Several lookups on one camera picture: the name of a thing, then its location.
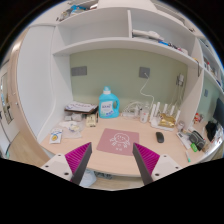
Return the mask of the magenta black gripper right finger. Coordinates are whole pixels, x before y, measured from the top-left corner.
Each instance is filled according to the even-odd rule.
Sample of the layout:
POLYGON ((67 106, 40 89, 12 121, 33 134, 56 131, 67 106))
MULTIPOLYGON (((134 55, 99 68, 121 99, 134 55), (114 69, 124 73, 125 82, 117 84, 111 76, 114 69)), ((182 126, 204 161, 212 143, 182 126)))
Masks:
POLYGON ((153 182, 152 172, 160 155, 138 143, 133 144, 133 155, 145 185, 153 182))

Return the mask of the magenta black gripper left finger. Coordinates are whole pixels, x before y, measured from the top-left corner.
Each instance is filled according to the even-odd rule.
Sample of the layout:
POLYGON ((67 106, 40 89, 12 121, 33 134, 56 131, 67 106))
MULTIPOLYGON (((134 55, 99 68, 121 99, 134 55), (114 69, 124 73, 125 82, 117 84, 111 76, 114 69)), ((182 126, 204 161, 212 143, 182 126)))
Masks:
POLYGON ((66 161, 72 171, 71 181, 74 184, 80 184, 91 154, 92 144, 86 143, 65 155, 66 161))

